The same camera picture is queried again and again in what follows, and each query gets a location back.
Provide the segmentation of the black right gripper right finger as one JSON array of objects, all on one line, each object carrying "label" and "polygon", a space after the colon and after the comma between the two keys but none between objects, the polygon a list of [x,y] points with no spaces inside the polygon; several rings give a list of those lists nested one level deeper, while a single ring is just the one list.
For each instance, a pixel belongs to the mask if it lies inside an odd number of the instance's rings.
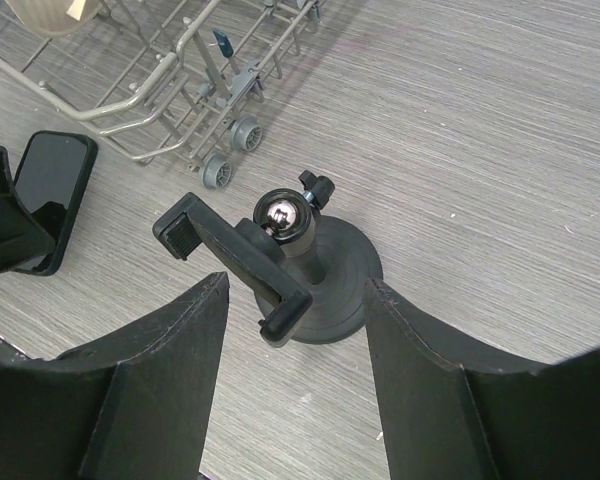
[{"label": "black right gripper right finger", "polygon": [[394,479],[600,479],[600,347],[544,364],[368,282],[366,331]]}]

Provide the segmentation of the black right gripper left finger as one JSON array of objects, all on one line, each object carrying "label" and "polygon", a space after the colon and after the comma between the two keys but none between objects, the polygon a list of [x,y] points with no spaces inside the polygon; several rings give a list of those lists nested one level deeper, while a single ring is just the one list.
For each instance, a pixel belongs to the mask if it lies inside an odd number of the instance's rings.
[{"label": "black right gripper left finger", "polygon": [[229,307],[213,273],[52,360],[0,337],[0,479],[197,479]]}]

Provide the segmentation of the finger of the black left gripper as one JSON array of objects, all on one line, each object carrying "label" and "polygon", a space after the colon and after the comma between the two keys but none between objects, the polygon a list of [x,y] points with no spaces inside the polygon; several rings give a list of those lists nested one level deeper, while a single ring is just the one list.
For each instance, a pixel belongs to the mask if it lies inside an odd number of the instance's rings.
[{"label": "finger of the black left gripper", "polygon": [[45,256],[54,248],[52,236],[22,205],[15,191],[7,150],[0,146],[0,274]]}]

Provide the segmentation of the black smartphone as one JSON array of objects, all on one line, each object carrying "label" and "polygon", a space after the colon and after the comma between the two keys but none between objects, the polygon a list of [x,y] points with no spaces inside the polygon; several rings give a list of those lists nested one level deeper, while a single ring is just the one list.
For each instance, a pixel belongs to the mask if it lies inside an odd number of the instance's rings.
[{"label": "black smartphone", "polygon": [[18,273],[50,276],[60,268],[97,154],[97,143],[82,134],[43,130],[29,139],[15,190],[55,247],[19,266]]}]

